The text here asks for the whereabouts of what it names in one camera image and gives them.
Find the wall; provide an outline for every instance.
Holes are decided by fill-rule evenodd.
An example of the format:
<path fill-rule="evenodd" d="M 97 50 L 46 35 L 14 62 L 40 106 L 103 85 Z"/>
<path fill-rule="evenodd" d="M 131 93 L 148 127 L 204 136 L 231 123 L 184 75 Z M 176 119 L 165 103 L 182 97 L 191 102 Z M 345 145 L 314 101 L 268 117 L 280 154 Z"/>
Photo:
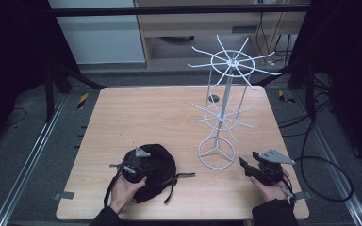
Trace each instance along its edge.
<path fill-rule="evenodd" d="M 134 7 L 132 0 L 49 0 L 52 8 Z M 136 16 L 58 17 L 79 65 L 144 63 Z"/>

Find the spinning display rack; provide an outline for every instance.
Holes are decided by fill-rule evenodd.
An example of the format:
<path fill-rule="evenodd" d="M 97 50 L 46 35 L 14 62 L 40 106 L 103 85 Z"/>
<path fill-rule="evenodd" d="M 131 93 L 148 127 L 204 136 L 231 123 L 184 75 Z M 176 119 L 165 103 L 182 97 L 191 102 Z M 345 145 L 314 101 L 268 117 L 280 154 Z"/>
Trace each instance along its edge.
<path fill-rule="evenodd" d="M 246 127 L 254 128 L 252 125 L 242 123 L 239 121 L 239 114 L 249 111 L 252 108 L 249 107 L 247 109 L 241 109 L 244 96 L 246 94 L 246 89 L 248 86 L 255 90 L 254 87 L 252 87 L 252 84 L 249 82 L 250 77 L 253 72 L 260 72 L 260 73 L 266 73 L 270 75 L 279 75 L 281 73 L 269 73 L 263 70 L 259 70 L 255 66 L 255 60 L 264 58 L 264 57 L 270 57 L 274 53 L 271 53 L 269 55 L 265 56 L 258 56 L 258 57 L 250 57 L 247 54 L 242 53 L 243 48 L 248 42 L 248 39 L 243 43 L 242 47 L 237 50 L 226 50 L 224 46 L 222 45 L 222 42 L 220 41 L 219 36 L 217 36 L 217 41 L 219 42 L 219 45 L 221 46 L 221 51 L 216 54 L 210 54 L 208 52 L 204 52 L 201 50 L 197 50 L 194 47 L 192 49 L 198 53 L 206 54 L 211 56 L 210 63 L 208 64 L 201 64 L 201 65 L 190 65 L 192 68 L 198 68 L 198 67 L 211 67 L 210 70 L 210 76 L 207 86 L 207 99 L 206 99 L 206 106 L 201 107 L 193 102 L 190 102 L 193 106 L 204 110 L 205 115 L 202 120 L 198 121 L 189 121 L 189 122 L 199 122 L 199 121 L 205 121 L 209 127 L 212 128 L 211 133 L 209 136 L 204 139 L 198 148 L 198 155 L 202 163 L 204 163 L 207 167 L 215 169 L 215 170 L 222 170 L 227 167 L 229 167 L 235 159 L 235 150 L 230 141 L 228 141 L 224 137 L 220 137 L 220 131 L 228 131 L 232 139 L 234 139 L 235 142 L 238 143 L 236 138 L 234 137 L 231 130 L 239 125 L 243 125 Z M 222 97 L 222 103 L 217 104 L 218 98 L 217 96 L 213 95 L 211 93 L 211 78 L 212 78 L 212 72 L 216 71 L 221 75 L 221 78 L 219 81 L 214 85 L 217 87 L 221 81 L 226 78 L 226 85 L 225 85 L 225 91 L 224 95 Z M 243 78 L 243 80 L 246 82 L 245 90 L 243 91 L 243 95 L 239 101 L 239 107 L 238 109 L 234 109 L 230 106 L 230 102 L 233 99 L 233 95 L 230 95 L 230 90 L 232 87 L 232 81 L 234 78 Z M 206 144 L 209 141 L 213 141 L 213 148 L 209 150 L 204 150 L 204 144 Z M 229 146 L 231 149 L 231 152 L 225 152 L 223 148 L 220 147 L 220 142 L 225 143 L 226 146 Z M 227 163 L 224 166 L 212 166 L 211 164 L 207 163 L 204 158 L 206 156 L 209 156 L 211 154 L 219 154 L 220 157 L 223 157 L 227 160 Z"/>

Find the black cable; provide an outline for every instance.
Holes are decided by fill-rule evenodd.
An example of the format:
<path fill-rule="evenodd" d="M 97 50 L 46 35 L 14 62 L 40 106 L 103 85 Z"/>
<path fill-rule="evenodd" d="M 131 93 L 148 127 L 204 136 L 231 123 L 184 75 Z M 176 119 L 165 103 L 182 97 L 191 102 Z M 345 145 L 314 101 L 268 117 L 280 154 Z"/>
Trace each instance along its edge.
<path fill-rule="evenodd" d="M 27 116 L 27 111 L 26 111 L 24 108 L 22 108 L 22 107 L 14 107 L 13 110 L 23 110 L 23 111 L 24 111 L 24 115 L 22 116 L 21 119 L 15 121 L 15 122 L 12 122 L 12 123 L 4 124 L 4 126 L 15 125 L 15 124 L 19 123 L 20 121 L 22 121 L 22 120 L 25 118 L 25 116 Z"/>
<path fill-rule="evenodd" d="M 302 150 L 301 150 L 301 156 L 294 159 L 294 161 L 301 161 L 301 174 L 302 174 L 302 177 L 304 179 L 304 182 L 306 183 L 306 185 L 308 186 L 308 188 L 313 192 L 315 193 L 316 195 L 318 195 L 319 197 L 327 200 L 327 201 L 330 201 L 330 202 L 346 202 L 347 200 L 349 200 L 352 195 L 354 194 L 354 185 L 352 183 L 352 180 L 351 178 L 345 173 L 345 171 L 342 170 L 342 168 L 340 168 L 339 166 L 337 166 L 335 163 L 327 160 L 327 159 L 324 159 L 324 158 L 321 158 L 321 157 L 317 157 L 317 156 L 304 156 L 304 149 L 305 149 L 305 145 L 307 143 L 307 139 L 308 139 L 308 135 L 310 134 L 310 131 L 312 130 L 312 128 L 314 127 L 314 123 L 315 123 L 315 120 L 312 120 L 309 127 L 307 128 L 307 131 L 306 131 L 306 134 L 305 134 L 305 137 L 304 137 L 304 144 L 303 144 L 303 147 L 302 147 Z M 318 192 L 316 189 L 313 188 L 313 186 L 308 183 L 306 177 L 305 177 L 305 174 L 304 174 L 304 159 L 317 159 L 317 160 L 321 160 L 321 161 L 325 161 L 329 164 L 331 164 L 333 167 L 337 168 L 342 174 L 343 176 L 345 176 L 345 178 L 348 180 L 349 182 L 349 187 L 350 187 L 350 193 L 348 194 L 347 197 L 343 198 L 343 199 L 334 199 L 334 198 L 329 198 L 329 197 L 326 197 L 324 195 L 322 195 L 320 192 Z"/>

